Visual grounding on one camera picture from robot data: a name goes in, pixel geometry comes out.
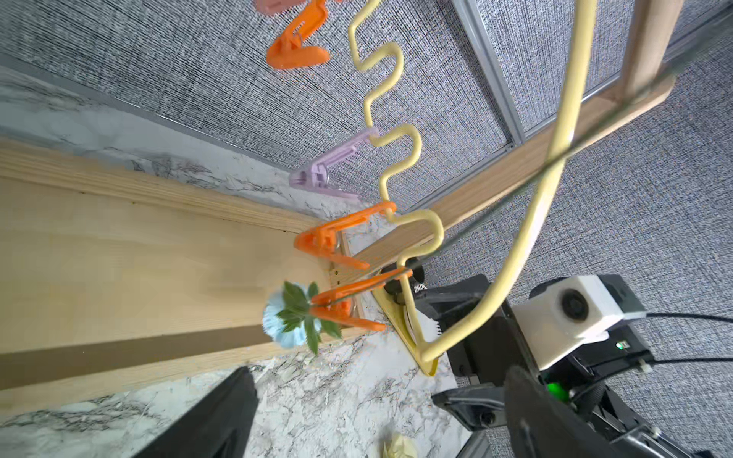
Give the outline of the orange clothespin lowest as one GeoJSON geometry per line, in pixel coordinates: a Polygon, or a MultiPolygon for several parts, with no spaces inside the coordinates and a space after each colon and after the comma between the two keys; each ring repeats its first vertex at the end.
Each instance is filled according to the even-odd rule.
{"type": "Polygon", "coordinates": [[[392,280],[409,279],[412,274],[412,269],[401,267],[367,280],[320,293],[310,300],[309,313],[319,320],[342,326],[357,327],[368,331],[384,331],[387,328],[384,324],[353,317],[351,298],[384,287],[392,280]]]}

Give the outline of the cream rose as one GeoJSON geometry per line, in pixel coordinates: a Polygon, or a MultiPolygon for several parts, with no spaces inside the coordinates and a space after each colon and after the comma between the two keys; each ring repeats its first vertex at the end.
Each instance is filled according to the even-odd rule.
{"type": "Polygon", "coordinates": [[[383,444],[382,458],[417,458],[418,450],[412,439],[400,434],[394,433],[391,440],[383,444]]]}

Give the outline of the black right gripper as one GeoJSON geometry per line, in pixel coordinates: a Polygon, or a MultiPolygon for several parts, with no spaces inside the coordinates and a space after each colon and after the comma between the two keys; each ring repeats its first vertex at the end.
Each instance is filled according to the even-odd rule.
{"type": "MultiPolygon", "coordinates": [[[[415,294],[416,307],[445,333],[475,309],[490,285],[479,274],[457,284],[427,289],[415,294]]],[[[502,303],[490,320],[449,349],[448,356],[454,374],[468,378],[470,384],[434,395],[433,404],[452,414],[471,433],[458,452],[460,457],[490,457],[486,431],[507,425],[507,371],[518,366],[544,384],[509,303],[502,303]]]]}

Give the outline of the purple clothespin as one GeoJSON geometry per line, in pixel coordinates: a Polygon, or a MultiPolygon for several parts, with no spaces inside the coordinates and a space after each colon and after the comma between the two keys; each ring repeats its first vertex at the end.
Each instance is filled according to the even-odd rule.
{"type": "Polygon", "coordinates": [[[331,167],[355,155],[358,147],[369,142],[372,137],[378,137],[379,131],[370,127],[356,134],[351,139],[341,143],[328,152],[317,156],[304,166],[294,170],[288,176],[289,186],[303,191],[344,198],[345,200],[359,200],[357,194],[345,192],[329,185],[329,170],[331,167]]]}

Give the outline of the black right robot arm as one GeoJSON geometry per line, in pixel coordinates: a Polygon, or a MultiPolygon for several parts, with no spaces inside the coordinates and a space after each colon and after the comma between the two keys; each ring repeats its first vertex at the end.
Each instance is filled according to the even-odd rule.
{"type": "Polygon", "coordinates": [[[484,450],[486,431],[505,427],[518,457],[689,457],[610,387],[658,366],[633,328],[646,315],[618,275],[544,282],[450,351],[456,373],[477,383],[433,404],[471,431],[467,456],[484,450]]]}

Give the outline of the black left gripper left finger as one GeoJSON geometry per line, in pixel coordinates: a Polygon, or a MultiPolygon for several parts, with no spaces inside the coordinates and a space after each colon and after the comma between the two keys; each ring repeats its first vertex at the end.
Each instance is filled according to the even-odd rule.
{"type": "Polygon", "coordinates": [[[242,458],[258,404],[253,375],[238,368],[137,456],[242,458]]]}

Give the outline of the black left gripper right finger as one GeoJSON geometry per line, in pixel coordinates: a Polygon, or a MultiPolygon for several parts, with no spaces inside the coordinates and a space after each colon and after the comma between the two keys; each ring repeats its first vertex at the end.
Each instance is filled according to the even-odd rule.
{"type": "Polygon", "coordinates": [[[504,403],[516,457],[624,456],[523,368],[507,371],[504,403]]]}

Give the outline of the blue flower with stem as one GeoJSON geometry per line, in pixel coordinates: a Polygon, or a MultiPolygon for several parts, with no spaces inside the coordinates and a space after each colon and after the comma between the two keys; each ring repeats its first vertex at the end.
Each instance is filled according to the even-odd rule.
{"type": "Polygon", "coordinates": [[[314,355],[319,353],[323,335],[341,340],[339,324],[318,319],[311,313],[311,300],[319,292],[316,282],[308,286],[284,282],[278,291],[269,295],[263,310],[265,335],[284,349],[306,345],[314,355]]]}

